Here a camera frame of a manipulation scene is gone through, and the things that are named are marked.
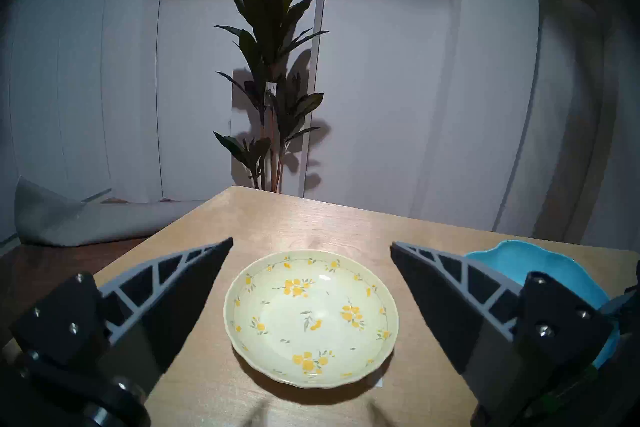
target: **plate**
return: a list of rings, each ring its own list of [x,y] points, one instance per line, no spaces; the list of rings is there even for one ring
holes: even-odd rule
[[[347,257],[274,253],[243,270],[226,293],[233,348],[257,371],[296,387],[338,387],[391,354],[398,310],[387,287]]]

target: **arched alcove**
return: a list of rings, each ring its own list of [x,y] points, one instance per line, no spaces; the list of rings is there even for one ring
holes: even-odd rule
[[[156,105],[159,0],[105,0],[102,108],[112,193],[162,199]]]
[[[236,24],[231,0],[160,0],[157,31],[157,124],[162,195],[205,200],[232,185],[229,153],[213,130],[231,118],[228,35]]]
[[[324,0],[305,196],[409,215],[453,0]]]
[[[616,114],[605,5],[540,0],[536,76],[499,232],[574,243],[583,236]]]

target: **white wall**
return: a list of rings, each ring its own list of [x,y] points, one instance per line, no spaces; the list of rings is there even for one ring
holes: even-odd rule
[[[13,232],[17,173],[76,199],[110,186],[100,94],[103,5],[104,0],[6,5],[2,161],[9,167],[3,171],[2,201],[11,207],[2,210],[0,237]]]
[[[598,199],[581,244],[640,248],[640,42],[622,23],[615,34],[618,95],[611,150]]]
[[[538,0],[459,0],[453,73],[412,216],[491,230],[533,80]]]
[[[560,241],[577,206],[598,128],[604,31],[586,4],[549,3],[529,124],[497,231]]]
[[[229,152],[213,134],[229,133],[231,0],[160,0],[157,35],[157,112],[162,195],[207,200],[231,186]]]
[[[407,216],[451,0],[324,0],[305,197]]]

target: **wooden floor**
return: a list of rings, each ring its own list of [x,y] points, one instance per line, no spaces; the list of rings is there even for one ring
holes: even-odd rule
[[[78,272],[95,274],[144,239],[78,248],[22,245],[0,258],[0,347],[11,339],[8,326],[27,308]]]

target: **screw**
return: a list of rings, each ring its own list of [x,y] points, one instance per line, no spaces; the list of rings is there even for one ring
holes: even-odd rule
[[[537,325],[536,330],[540,337],[553,337],[554,334],[553,329],[545,324]]]

